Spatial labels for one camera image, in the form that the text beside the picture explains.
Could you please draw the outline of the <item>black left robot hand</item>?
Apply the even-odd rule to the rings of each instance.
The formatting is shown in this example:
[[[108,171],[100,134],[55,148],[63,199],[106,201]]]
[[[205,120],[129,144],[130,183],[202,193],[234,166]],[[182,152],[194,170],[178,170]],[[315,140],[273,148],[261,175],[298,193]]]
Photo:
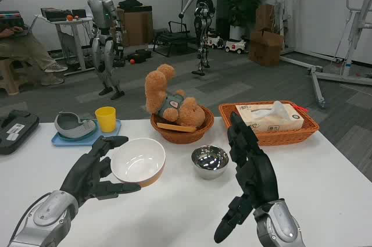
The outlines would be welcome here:
[[[61,191],[74,196],[78,205],[82,206],[91,198],[99,200],[117,198],[121,194],[130,194],[141,190],[137,183],[112,183],[101,181],[112,173],[111,158],[106,154],[128,142],[125,136],[100,136],[92,145],[92,149],[83,154],[67,174]]]

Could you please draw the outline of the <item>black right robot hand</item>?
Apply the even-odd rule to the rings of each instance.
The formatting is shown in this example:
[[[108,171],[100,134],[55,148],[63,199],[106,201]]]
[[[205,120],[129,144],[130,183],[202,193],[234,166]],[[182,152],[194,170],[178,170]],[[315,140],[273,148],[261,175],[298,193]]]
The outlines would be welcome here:
[[[277,178],[269,157],[260,149],[258,138],[235,112],[230,116],[227,135],[230,157],[236,163],[236,179],[243,194],[228,206],[214,234],[215,243],[225,240],[236,227],[244,223],[259,206],[279,199]]]

